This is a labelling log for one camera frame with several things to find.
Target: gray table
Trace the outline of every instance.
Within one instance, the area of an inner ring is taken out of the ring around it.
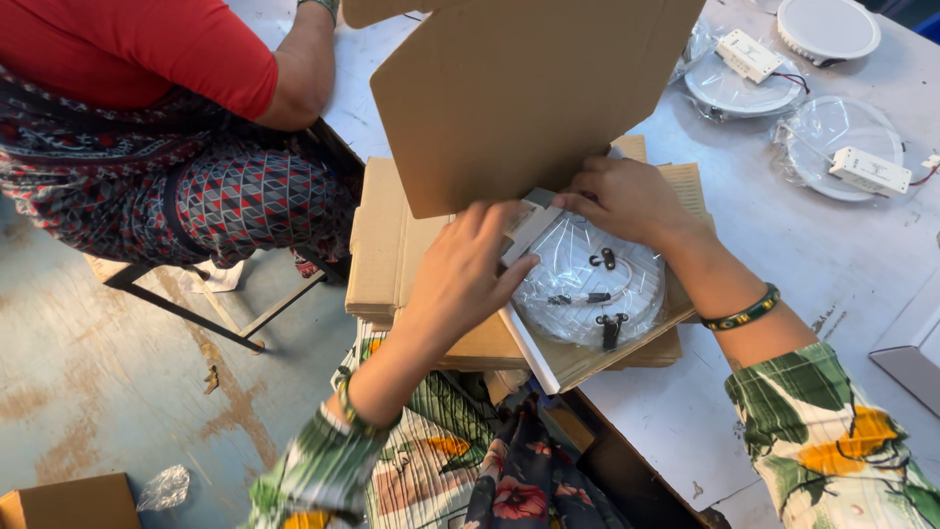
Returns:
[[[233,0],[272,48],[290,29],[293,0]],[[710,0],[713,27],[759,38],[775,18],[748,0]],[[412,13],[420,18],[422,15]],[[940,148],[940,47],[879,18],[884,38],[871,56],[810,71],[814,95],[848,95],[887,111],[914,168]],[[362,30],[337,30],[336,94],[324,118],[363,159],[390,156],[368,77],[415,28],[405,16]],[[698,162],[705,198],[725,244],[838,351],[854,380],[910,431],[925,473],[940,483],[940,421],[870,362],[867,353],[940,264],[940,181],[877,207],[830,200],[788,184],[771,169],[773,119],[713,123],[682,91],[666,91],[631,134],[646,135],[650,162]],[[606,372],[581,389],[691,507],[710,506],[732,526],[776,527],[766,487],[751,470],[742,426],[724,394],[730,370],[711,335],[681,326],[685,358],[666,369]]]

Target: red wire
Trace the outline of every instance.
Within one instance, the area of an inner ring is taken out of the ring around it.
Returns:
[[[797,85],[805,88],[807,90],[807,95],[809,95],[809,87],[807,86],[807,80],[801,77],[800,75],[794,75],[790,73],[780,73],[780,72],[773,72],[771,73],[771,75],[776,75],[777,77],[783,77],[785,79],[788,79],[796,83]]]
[[[927,182],[928,180],[930,180],[931,177],[933,176],[933,174],[937,171],[937,168],[940,168],[940,166],[933,166],[933,169],[931,169],[930,174],[928,174],[927,176],[925,176],[925,177],[923,178],[923,180],[918,180],[918,181],[914,182],[913,184],[911,184],[911,186],[914,186],[914,185],[921,185],[921,184]]]

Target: elbow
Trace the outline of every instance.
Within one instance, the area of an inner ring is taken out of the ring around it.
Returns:
[[[323,113],[323,109],[326,108],[329,99],[330,93],[328,90],[314,90],[314,93],[308,94],[305,101],[296,106],[297,128],[295,130],[303,130],[316,123]]]
[[[267,111],[255,123],[278,131],[302,131],[320,118],[331,92],[332,87],[318,84],[300,84],[290,90],[278,87]]]

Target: person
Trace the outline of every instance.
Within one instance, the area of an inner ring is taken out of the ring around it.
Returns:
[[[784,525],[940,527],[940,490],[912,460],[901,426],[865,399],[774,287],[680,206],[655,167],[589,158],[555,205],[666,258],[715,329],[747,453]],[[533,397],[484,435],[465,399],[431,373],[537,265],[530,255],[496,277],[516,207],[475,203],[441,230],[395,327],[380,343],[367,336],[357,346],[365,361],[340,369],[337,392],[251,488],[249,526],[345,527],[367,510],[370,527],[382,528],[549,527],[557,519],[629,527],[548,437]]]
[[[361,182],[287,134],[331,95],[337,10],[301,0],[271,52],[222,0],[0,0],[0,188],[115,261],[348,255]]]

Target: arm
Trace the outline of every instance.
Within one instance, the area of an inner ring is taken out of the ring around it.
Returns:
[[[300,4],[274,52],[222,0],[105,0],[63,8],[65,27],[104,51],[247,120],[294,131],[317,120],[333,90],[337,6],[337,0]]]
[[[293,28],[274,52],[277,85],[264,114],[255,123],[295,131],[312,125],[333,92],[336,60],[333,53],[335,10],[324,0],[297,6]]]
[[[280,527],[290,517],[362,520],[362,488],[404,405],[468,331],[503,307],[537,257],[499,279],[503,231],[518,206],[476,203],[441,230],[418,269],[411,302],[379,350],[355,371],[348,396],[369,437],[346,422],[331,396],[277,465],[251,488],[249,526]]]
[[[737,313],[766,293],[682,209],[658,169],[591,158],[570,191],[555,205],[660,251],[702,316]],[[864,399],[789,307],[715,338],[734,372],[725,386],[746,426],[748,454],[788,527],[940,527],[940,490],[911,461],[906,433]]]

